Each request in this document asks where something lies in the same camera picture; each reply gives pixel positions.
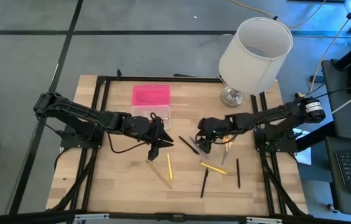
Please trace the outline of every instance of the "pencil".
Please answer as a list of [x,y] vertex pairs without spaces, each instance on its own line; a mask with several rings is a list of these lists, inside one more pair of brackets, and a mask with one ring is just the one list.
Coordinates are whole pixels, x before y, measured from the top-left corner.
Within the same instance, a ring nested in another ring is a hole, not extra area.
[[209,169],[212,169],[212,170],[214,170],[214,171],[217,171],[217,172],[219,172],[219,173],[222,173],[222,174],[227,175],[227,172],[225,172],[224,170],[221,170],[221,169],[216,168],[216,167],[212,167],[212,166],[210,166],[210,165],[207,165],[207,164],[204,163],[204,162],[200,162],[200,164],[201,164],[202,166],[205,166],[205,167],[209,168]]
[[205,171],[205,178],[203,179],[202,191],[200,192],[200,198],[203,197],[203,193],[205,192],[205,186],[206,186],[207,176],[208,176],[208,169],[206,168],[206,171]]
[[159,173],[159,171],[157,171],[157,169],[153,166],[152,162],[149,160],[145,160],[146,164],[148,164],[148,166],[153,170],[153,172],[156,173],[156,175],[163,181],[164,184],[166,184],[170,189],[171,189],[171,185],[168,183],[168,181]]
[[196,151],[196,149],[191,146],[184,138],[182,138],[181,136],[178,136],[178,138],[181,139],[181,141],[183,141],[196,155],[200,155],[198,151]]
[[240,189],[239,159],[236,159],[236,175],[238,176],[238,188]]
[[167,165],[169,166],[170,181],[173,181],[173,173],[171,172],[171,163],[170,163],[170,153],[167,153]]

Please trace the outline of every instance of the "black pencil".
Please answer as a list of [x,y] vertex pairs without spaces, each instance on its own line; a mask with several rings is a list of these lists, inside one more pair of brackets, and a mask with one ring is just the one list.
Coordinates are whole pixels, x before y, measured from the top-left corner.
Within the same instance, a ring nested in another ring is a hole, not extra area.
[[208,176],[208,169],[206,168],[206,171],[205,171],[205,178],[204,178],[204,180],[203,180],[203,186],[202,186],[202,192],[200,193],[200,198],[203,197],[203,193],[205,192],[205,186],[206,186],[207,176]]
[[183,141],[190,149],[192,149],[196,155],[200,155],[199,152],[196,151],[196,149],[193,146],[191,146],[185,139],[183,139],[181,136],[178,136],[178,138],[180,138],[181,141]]
[[238,188],[240,189],[239,159],[236,159],[236,176],[238,178]]

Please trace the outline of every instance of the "power cord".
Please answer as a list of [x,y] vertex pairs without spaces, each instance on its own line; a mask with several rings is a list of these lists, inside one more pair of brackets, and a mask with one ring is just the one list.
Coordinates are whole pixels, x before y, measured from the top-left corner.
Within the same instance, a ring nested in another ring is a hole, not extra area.
[[332,42],[329,44],[328,48],[326,49],[325,53],[323,54],[322,58],[319,60],[319,63],[318,63],[318,66],[317,66],[317,70],[315,71],[315,74],[314,74],[314,78],[312,79],[312,83],[311,83],[311,87],[310,87],[310,92],[312,92],[312,89],[314,87],[314,82],[315,82],[315,79],[317,77],[317,74],[318,74],[318,71],[319,71],[319,67],[321,67],[321,62],[323,61],[323,59],[325,58],[325,55],[326,53],[329,51],[330,47],[333,45],[333,43],[336,41],[336,39],[339,37],[341,31],[343,30],[343,28],[347,25],[347,23],[350,21],[350,18],[348,18],[342,28],[340,28],[340,30],[338,31],[338,33],[336,34],[335,38],[332,40]]
[[[297,27],[299,27],[299,26],[305,24],[306,22],[308,22],[308,20],[310,20],[310,19],[315,15],[315,13],[317,13],[317,11],[325,4],[326,1],[327,1],[327,0],[324,0],[324,1],[322,2],[322,4],[317,8],[317,10],[315,10],[315,12],[313,12],[313,13],[311,14],[311,16],[309,16],[309,17],[308,17],[305,21],[303,21],[302,23],[300,23],[300,24],[298,24],[298,25],[295,25],[295,26],[287,26],[287,25],[285,25],[285,26],[288,27],[288,28],[297,28]],[[271,13],[269,13],[269,12],[267,12],[267,11],[264,11],[264,10],[261,10],[261,9],[257,9],[257,8],[253,8],[253,7],[244,5],[244,4],[242,4],[242,3],[240,3],[240,2],[237,2],[237,1],[235,1],[235,0],[231,0],[231,2],[233,2],[233,3],[235,3],[235,4],[239,5],[239,6],[242,6],[242,7],[244,7],[244,8],[247,8],[247,9],[250,9],[250,10],[253,10],[253,11],[256,11],[256,12],[262,12],[262,13],[264,13],[264,14],[269,15],[269,16],[272,17],[272,18],[275,18],[274,15],[272,15]]]
[[[46,127],[48,127],[49,129],[51,129],[53,132],[55,132],[56,134],[58,134],[61,138],[61,134],[59,134],[59,132],[57,130],[55,130],[54,128],[52,128],[51,126],[49,126],[46,122],[42,121],[37,115],[36,118],[38,121],[40,121],[41,123],[43,123]],[[62,156],[63,153],[67,152],[70,148],[64,148],[62,152],[60,152],[57,157],[55,158],[55,162],[54,162],[54,170],[57,168],[57,163],[59,158]]]
[[345,91],[345,90],[351,90],[351,87],[344,88],[344,89],[341,89],[341,90],[330,91],[330,92],[328,92],[328,93],[319,95],[319,96],[315,97],[314,99],[318,99],[318,98],[320,98],[320,97],[323,97],[323,96],[326,96],[326,95],[330,95],[330,94],[332,94],[332,93],[337,93],[337,92],[339,92],[339,91]]
[[318,88],[316,88],[314,91],[312,91],[312,92],[310,92],[310,93],[306,94],[304,97],[306,97],[306,96],[310,95],[311,93],[313,93],[313,92],[315,92],[315,91],[319,90],[319,89],[320,89],[322,86],[324,86],[324,85],[325,85],[325,80],[324,80],[324,81],[322,81],[322,84],[321,84],[320,86],[318,86]]

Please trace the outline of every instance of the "black cable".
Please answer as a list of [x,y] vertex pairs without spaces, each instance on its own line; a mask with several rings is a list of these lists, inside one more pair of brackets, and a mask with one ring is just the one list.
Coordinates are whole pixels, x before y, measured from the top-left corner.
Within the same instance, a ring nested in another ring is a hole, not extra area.
[[53,132],[55,132],[56,134],[58,134],[60,137],[61,135],[59,134],[59,132],[57,130],[55,130],[54,128],[52,128],[51,126],[49,126],[48,124],[46,124],[44,121],[42,121],[37,115],[36,118],[38,121],[40,121],[41,123],[43,123],[45,126],[47,126],[49,129],[51,129]]
[[345,90],[351,90],[351,87],[344,88],[344,89],[341,89],[341,90],[330,91],[330,92],[328,92],[328,93],[319,95],[319,96],[315,97],[314,99],[318,99],[318,98],[320,98],[320,97],[323,97],[323,96],[326,96],[326,95],[330,95],[330,94],[336,93],[336,92],[338,92],[338,91],[345,91]]
[[232,142],[238,135],[234,135],[230,140],[228,141],[225,141],[225,142],[215,142],[215,141],[212,141],[213,144],[226,144],[226,143],[229,143],[229,142]]
[[66,151],[68,151],[69,149],[70,149],[69,147],[64,148],[63,151],[57,155],[57,158],[55,158],[55,162],[54,162],[54,170],[57,168],[57,163],[58,163],[59,157],[61,157],[61,155],[63,153],[65,153]]
[[310,95],[311,93],[313,93],[313,92],[315,92],[315,91],[319,90],[319,89],[320,89],[320,88],[321,88],[323,85],[325,85],[325,80],[324,80],[324,81],[322,81],[322,84],[321,84],[320,86],[318,86],[318,88],[316,88],[314,91],[312,91],[312,92],[308,93],[307,95],[303,96],[302,98],[305,98],[306,96]]
[[106,132],[106,133],[108,134],[109,145],[110,145],[110,148],[111,148],[112,152],[117,153],[117,154],[124,153],[124,152],[128,152],[128,151],[130,151],[130,150],[132,150],[132,149],[137,148],[138,146],[142,146],[143,144],[147,144],[146,142],[142,142],[142,143],[139,143],[139,144],[137,144],[137,145],[135,145],[135,146],[132,146],[132,147],[130,147],[130,148],[128,148],[128,149],[125,149],[125,150],[122,150],[122,151],[115,151],[115,150],[113,149],[111,136],[110,136],[109,132]]

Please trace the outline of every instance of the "yellow pencil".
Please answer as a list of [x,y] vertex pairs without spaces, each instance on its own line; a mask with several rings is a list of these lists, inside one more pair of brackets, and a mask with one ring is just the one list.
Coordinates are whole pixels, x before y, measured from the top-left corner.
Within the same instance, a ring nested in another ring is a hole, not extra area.
[[227,172],[225,172],[224,170],[221,170],[221,169],[216,168],[216,167],[212,167],[212,166],[210,166],[210,165],[207,165],[207,164],[204,163],[204,162],[200,162],[200,164],[201,164],[202,166],[205,166],[205,167],[209,168],[209,169],[212,169],[212,170],[214,170],[214,171],[217,171],[217,172],[219,172],[219,173],[222,173],[222,174],[227,175]]
[[170,153],[167,153],[167,164],[169,165],[170,181],[173,181],[173,173],[171,172],[171,163],[170,163]]

